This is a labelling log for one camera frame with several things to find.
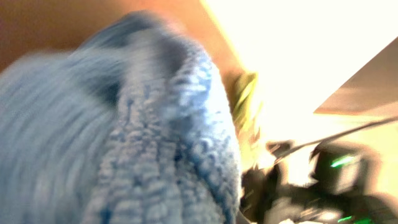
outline green light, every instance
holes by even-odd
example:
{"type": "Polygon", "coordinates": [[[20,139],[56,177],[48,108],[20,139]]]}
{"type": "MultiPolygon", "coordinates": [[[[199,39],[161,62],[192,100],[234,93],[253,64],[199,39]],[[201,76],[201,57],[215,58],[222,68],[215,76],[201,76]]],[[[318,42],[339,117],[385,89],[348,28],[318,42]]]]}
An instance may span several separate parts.
{"type": "Polygon", "coordinates": [[[364,220],[355,221],[354,224],[372,224],[372,220],[370,218],[366,218],[364,220]]]}
{"type": "Polygon", "coordinates": [[[343,222],[343,221],[346,221],[346,220],[350,220],[351,218],[352,218],[352,216],[345,217],[345,218],[340,218],[337,222],[343,222]]]}
{"type": "Polygon", "coordinates": [[[344,164],[350,163],[353,159],[354,159],[353,156],[345,156],[345,157],[343,157],[341,159],[337,159],[336,161],[333,161],[331,166],[332,167],[338,167],[340,165],[344,165],[344,164]]]}

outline cord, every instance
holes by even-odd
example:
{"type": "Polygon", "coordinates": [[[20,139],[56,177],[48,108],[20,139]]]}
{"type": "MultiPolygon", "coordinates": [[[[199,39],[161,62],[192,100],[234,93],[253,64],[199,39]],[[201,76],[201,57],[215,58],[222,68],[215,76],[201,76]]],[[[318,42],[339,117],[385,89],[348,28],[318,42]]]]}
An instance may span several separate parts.
{"type": "Polygon", "coordinates": [[[286,151],[284,151],[284,152],[281,152],[281,153],[277,156],[277,159],[275,160],[275,164],[279,163],[279,162],[280,162],[283,158],[285,158],[286,156],[290,155],[290,154],[293,153],[293,152],[296,152],[296,151],[300,150],[301,148],[303,148],[303,147],[305,147],[305,146],[311,146],[311,145],[317,144],[317,143],[327,143],[327,142],[333,141],[333,140],[335,140],[335,139],[338,139],[338,138],[340,138],[340,137],[343,137],[343,136],[345,136],[345,135],[354,133],[354,132],[356,132],[356,131],[360,131],[360,130],[362,130],[362,129],[374,128],[374,127],[376,127],[376,126],[380,126],[380,125],[387,124],[387,123],[393,123],[393,122],[396,122],[396,121],[398,121],[398,116],[391,117],[391,118],[386,118],[386,119],[383,119],[383,120],[381,120],[381,121],[370,122],[370,123],[368,123],[368,124],[359,126],[359,127],[357,127],[357,128],[349,129],[349,130],[347,130],[347,131],[343,131],[343,132],[341,132],[341,133],[334,134],[334,135],[329,136],[329,137],[326,137],[326,138],[318,139],[318,140],[315,140],[315,141],[312,141],[312,142],[308,142],[308,143],[305,143],[305,144],[302,144],[302,145],[299,145],[299,146],[295,146],[295,147],[293,147],[293,148],[291,148],[291,149],[288,149],[288,150],[286,150],[286,151]]]}

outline white ceiling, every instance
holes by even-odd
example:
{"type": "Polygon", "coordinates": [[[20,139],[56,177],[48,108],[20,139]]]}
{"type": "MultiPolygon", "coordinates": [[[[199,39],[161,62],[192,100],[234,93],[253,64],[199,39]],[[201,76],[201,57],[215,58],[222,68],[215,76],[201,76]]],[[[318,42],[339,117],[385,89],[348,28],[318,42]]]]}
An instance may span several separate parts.
{"type": "Polygon", "coordinates": [[[335,91],[317,111],[367,116],[398,114],[398,38],[335,91]]]}
{"type": "Polygon", "coordinates": [[[394,0],[202,1],[260,72],[274,123],[312,114],[398,36],[394,0]]]}

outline terry cloth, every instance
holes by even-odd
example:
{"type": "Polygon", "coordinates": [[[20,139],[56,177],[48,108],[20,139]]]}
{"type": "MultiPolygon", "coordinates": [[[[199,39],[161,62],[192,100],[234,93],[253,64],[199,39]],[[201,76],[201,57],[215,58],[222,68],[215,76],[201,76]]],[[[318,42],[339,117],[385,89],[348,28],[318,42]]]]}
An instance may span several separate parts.
{"type": "Polygon", "coordinates": [[[135,12],[0,78],[0,223],[234,223],[239,151],[218,70],[135,12]]]}

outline green object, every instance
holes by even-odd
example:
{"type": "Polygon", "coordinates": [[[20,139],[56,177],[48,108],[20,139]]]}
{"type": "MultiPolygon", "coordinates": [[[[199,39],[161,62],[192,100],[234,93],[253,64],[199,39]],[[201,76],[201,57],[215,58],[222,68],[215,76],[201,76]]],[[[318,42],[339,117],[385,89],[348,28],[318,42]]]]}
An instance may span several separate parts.
{"type": "Polygon", "coordinates": [[[337,222],[339,223],[339,222],[343,222],[343,221],[346,221],[346,220],[350,220],[352,218],[352,216],[350,216],[350,217],[345,217],[345,218],[340,218],[337,222]]]}
{"type": "Polygon", "coordinates": [[[260,131],[264,115],[264,92],[259,83],[258,73],[241,75],[235,83],[235,95],[238,99],[232,112],[238,130],[253,129],[256,135],[260,131]]]}
{"type": "Polygon", "coordinates": [[[353,156],[345,156],[345,157],[342,157],[342,158],[339,158],[339,159],[333,161],[333,163],[331,164],[331,167],[334,168],[334,167],[338,167],[341,165],[349,164],[353,160],[354,160],[353,156]]]}
{"type": "Polygon", "coordinates": [[[354,224],[373,224],[372,220],[370,218],[366,218],[364,220],[358,220],[355,221],[354,224]]]}

